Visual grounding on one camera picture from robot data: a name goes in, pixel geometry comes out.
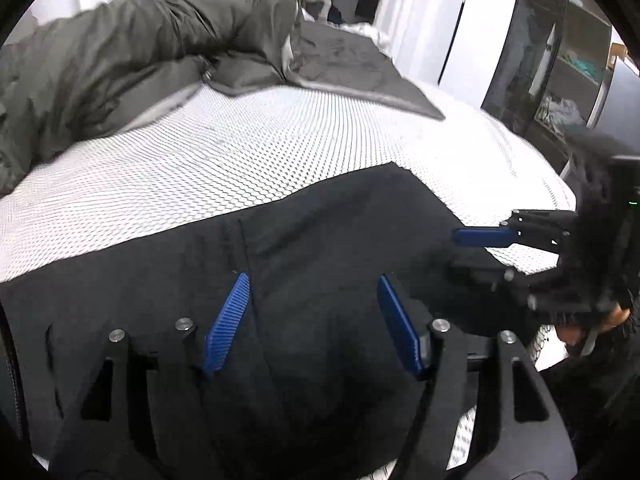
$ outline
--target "shelf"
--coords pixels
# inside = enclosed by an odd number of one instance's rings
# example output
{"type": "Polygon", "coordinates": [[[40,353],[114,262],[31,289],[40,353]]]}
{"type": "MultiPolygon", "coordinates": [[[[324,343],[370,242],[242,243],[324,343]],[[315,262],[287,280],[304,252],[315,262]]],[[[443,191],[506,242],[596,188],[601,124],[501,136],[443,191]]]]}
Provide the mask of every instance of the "shelf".
{"type": "Polygon", "coordinates": [[[556,173],[560,173],[569,159],[569,149],[563,139],[539,121],[533,121],[524,138],[546,158],[556,173]]]}
{"type": "Polygon", "coordinates": [[[536,121],[536,123],[539,126],[542,126],[546,131],[548,131],[551,135],[553,135],[553,137],[557,140],[561,140],[562,142],[565,142],[565,140],[559,135],[557,134],[555,131],[553,131],[551,128],[549,128],[545,123],[543,123],[542,121],[540,121],[539,118],[534,118],[534,121],[536,121]]]}
{"type": "Polygon", "coordinates": [[[598,20],[599,22],[601,22],[603,25],[610,27],[611,24],[609,22],[607,22],[606,20],[603,20],[600,16],[598,16],[597,14],[595,14],[592,10],[587,9],[587,7],[585,6],[580,6],[578,4],[576,4],[575,2],[572,2],[571,0],[569,0],[569,4],[574,6],[575,9],[580,9],[583,12],[586,12],[588,15],[590,15],[592,18],[595,18],[596,20],[598,20]]]}
{"type": "Polygon", "coordinates": [[[580,74],[581,76],[583,76],[587,81],[589,81],[590,83],[593,83],[594,85],[596,85],[597,87],[600,87],[601,83],[597,82],[593,77],[591,77],[588,74],[585,74],[582,70],[578,69],[577,66],[575,66],[573,63],[571,63],[570,61],[567,61],[565,58],[563,57],[558,57],[558,61],[564,63],[565,65],[573,68],[578,74],[580,74]]]}
{"type": "Polygon", "coordinates": [[[609,58],[611,26],[583,7],[568,9],[561,51],[573,50],[578,59],[590,60],[603,70],[609,58]]]}

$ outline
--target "hand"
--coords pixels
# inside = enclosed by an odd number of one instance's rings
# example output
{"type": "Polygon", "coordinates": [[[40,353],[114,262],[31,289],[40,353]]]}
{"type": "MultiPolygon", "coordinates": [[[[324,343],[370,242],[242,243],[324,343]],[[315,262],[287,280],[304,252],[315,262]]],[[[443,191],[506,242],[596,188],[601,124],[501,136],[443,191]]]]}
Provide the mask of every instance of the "hand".
{"type": "MultiPolygon", "coordinates": [[[[603,334],[609,330],[613,330],[615,327],[623,324],[631,314],[631,309],[622,310],[617,304],[616,307],[607,316],[607,319],[598,327],[598,333],[603,334]]],[[[568,345],[575,346],[582,339],[583,333],[579,326],[575,325],[561,325],[556,326],[556,333],[558,339],[564,341],[568,345]]]]}

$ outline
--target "black cloth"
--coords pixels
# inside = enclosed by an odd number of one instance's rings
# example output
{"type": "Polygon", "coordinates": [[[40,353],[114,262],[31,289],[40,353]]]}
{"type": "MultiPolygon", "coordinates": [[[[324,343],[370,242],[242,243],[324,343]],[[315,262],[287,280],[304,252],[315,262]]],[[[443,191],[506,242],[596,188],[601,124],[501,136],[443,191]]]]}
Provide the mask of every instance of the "black cloth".
{"type": "Polygon", "coordinates": [[[625,386],[626,398],[619,399],[614,404],[615,418],[607,421],[609,425],[602,428],[605,431],[591,435],[593,440],[586,443],[589,444],[590,453],[578,457],[580,469],[575,480],[630,477],[629,472],[634,468],[634,459],[638,450],[640,380],[636,376],[635,381],[630,381],[625,386]]]}
{"type": "Polygon", "coordinates": [[[372,472],[398,455],[422,391],[402,370],[376,304],[380,274],[395,271],[434,315],[465,331],[509,328],[526,343],[537,328],[506,298],[452,279],[452,258],[501,267],[485,250],[454,247],[450,232],[460,226],[420,180],[387,164],[1,284],[36,452],[49,451],[60,411],[110,330],[172,330],[184,316],[208,330],[245,271],[250,304],[203,390],[229,477],[372,472]]]}
{"type": "Polygon", "coordinates": [[[615,464],[617,458],[613,459],[629,449],[622,434],[636,446],[631,435],[638,434],[640,420],[639,324],[636,305],[622,325],[598,336],[589,356],[580,357],[580,347],[568,347],[567,359],[541,371],[572,440],[578,469],[584,468],[579,478],[600,478],[590,475],[604,470],[604,465],[612,475],[625,467],[625,462],[615,464]],[[604,446],[612,439],[619,448],[615,452],[609,444],[604,446]]]}

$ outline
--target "bed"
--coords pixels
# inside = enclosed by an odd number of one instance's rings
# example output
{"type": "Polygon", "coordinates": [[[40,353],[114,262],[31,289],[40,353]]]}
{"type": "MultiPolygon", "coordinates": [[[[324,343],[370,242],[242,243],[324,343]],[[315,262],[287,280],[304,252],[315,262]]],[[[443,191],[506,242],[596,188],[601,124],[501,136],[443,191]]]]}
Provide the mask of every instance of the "bed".
{"type": "MultiPolygon", "coordinates": [[[[571,191],[546,160],[484,112],[414,82],[431,115],[416,113],[415,107],[398,107],[397,98],[328,88],[326,81],[314,81],[318,70],[306,68],[298,72],[297,86],[238,95],[220,91],[205,77],[175,110],[106,138],[73,143],[37,164],[0,200],[0,299],[16,327],[37,452],[50,452],[60,426],[53,388],[40,382],[51,372],[39,348],[44,329],[55,322],[63,361],[65,352],[78,348],[62,342],[82,326],[75,319],[65,327],[60,310],[66,307],[52,296],[74,293],[65,260],[87,262],[92,254],[100,258],[118,247],[132,248],[134,240],[149,247],[162,234],[198,229],[202,222],[391,162],[409,170],[465,225],[495,226],[514,208],[575,208],[571,191]],[[51,288],[40,286],[53,282],[51,288]],[[33,310],[26,311],[27,304],[33,310]],[[39,304],[42,311],[36,312],[39,304]],[[51,317],[54,312],[59,319],[51,317]]],[[[489,252],[523,272],[553,267],[557,259],[523,246],[489,252]]],[[[83,315],[91,313],[91,306],[83,308],[83,315]]],[[[91,332],[76,337],[89,338],[91,332]]],[[[533,341],[533,351],[539,343],[533,341]]],[[[47,381],[58,381],[62,404],[69,402],[73,381],[66,391],[60,377],[47,381]]],[[[463,460],[472,420],[470,413],[461,421],[451,465],[463,460]]]]}

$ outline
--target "gray duvet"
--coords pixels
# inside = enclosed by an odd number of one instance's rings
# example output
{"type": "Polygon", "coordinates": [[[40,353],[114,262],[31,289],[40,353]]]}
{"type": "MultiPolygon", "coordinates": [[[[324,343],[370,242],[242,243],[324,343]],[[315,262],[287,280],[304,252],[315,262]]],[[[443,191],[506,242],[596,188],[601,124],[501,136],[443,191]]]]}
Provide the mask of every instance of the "gray duvet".
{"type": "Polygon", "coordinates": [[[370,40],[303,22],[295,0],[113,0],[0,50],[0,196],[203,76],[229,95],[293,84],[444,118],[370,40]]]}

